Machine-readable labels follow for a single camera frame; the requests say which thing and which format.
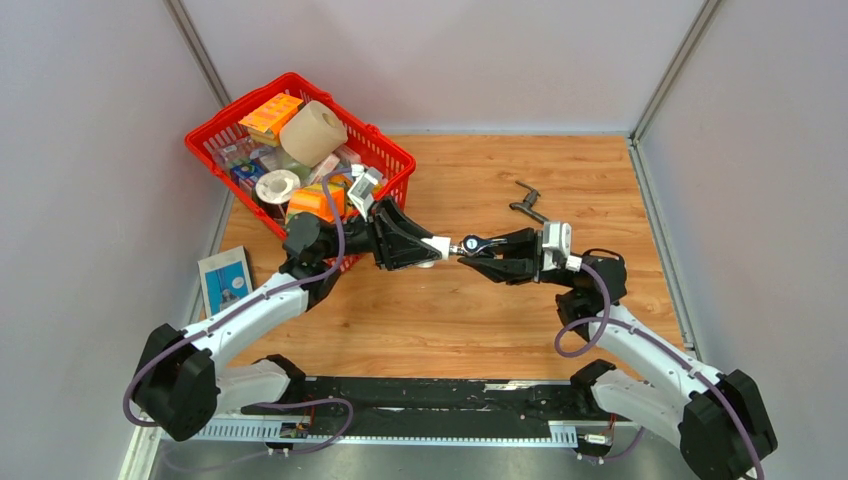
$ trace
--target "basket of items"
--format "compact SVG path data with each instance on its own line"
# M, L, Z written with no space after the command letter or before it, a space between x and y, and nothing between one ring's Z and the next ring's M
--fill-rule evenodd
M282 240L287 218L310 212L332 222L327 202L345 216L349 176L330 179L332 199L321 188L336 168L361 163L384 175L376 199L406 203L415 159L374 125L367 125L333 97L296 73L286 73L226 106L186 136L186 146ZM356 259L348 259L342 269Z

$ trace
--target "red basket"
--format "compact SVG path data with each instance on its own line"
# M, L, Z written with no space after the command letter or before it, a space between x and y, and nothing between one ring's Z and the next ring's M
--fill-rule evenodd
M406 189L409 176L415 170L415 159L412 155L397 146L374 125L362 123L347 110L333 101L333 97L312 85L300 75L289 72L283 74L264 87L248 93L235 102L224 107L217 115L203 125L186 135L186 146L206 165L212 173L224 182L254 215L271 229L282 240L286 232L269 217L262 208L245 194L227 172L224 172L212 159L212 154L219 148L229 145L239 138L246 137L247 131L238 121L247 114L270 100L278 93L285 93L304 101L318 100L330 108L345 124L348 133L346 145L362 157L362 163L378 168L386 179L385 186L377 193L376 198L392 195L401 208L406 204ZM358 257L348 257L342 264L342 270L347 270Z

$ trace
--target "white wall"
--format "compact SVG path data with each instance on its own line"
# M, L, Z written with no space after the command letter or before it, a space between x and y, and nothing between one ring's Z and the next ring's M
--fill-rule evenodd
M185 0L234 98L297 71L384 131L629 131L701 0Z
M4 2L0 85L0 478L115 478L220 213L182 144L213 96L157 1Z
M730 0L644 142L709 362L758 382L770 480L843 478L848 4Z

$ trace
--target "toilet paper roll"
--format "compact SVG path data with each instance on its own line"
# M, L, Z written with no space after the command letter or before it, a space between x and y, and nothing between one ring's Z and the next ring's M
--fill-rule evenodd
M280 131L280 144L298 162L314 167L347 141L339 117L321 102L312 100Z
M266 173L253 189L256 203L281 226L285 223L286 207L292 194L300 188L300 177L288 170Z

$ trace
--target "wooden table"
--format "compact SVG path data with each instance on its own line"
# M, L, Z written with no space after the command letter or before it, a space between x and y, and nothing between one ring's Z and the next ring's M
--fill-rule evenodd
M576 251L615 250L627 260L622 303L680 346L680 332L622 137L396 136L417 160L406 212L436 235L458 241L539 224L507 205L542 193L535 209L574 227ZM283 262L281 242L239 202L222 250L244 245L256 284ZM425 270L385 272L368 256L307 314L277 327L234 361L280 353L308 375L564 379L595 358L556 354L561 328L554 295L567 289L491 283L454 260ZM583 344L576 334L563 345Z

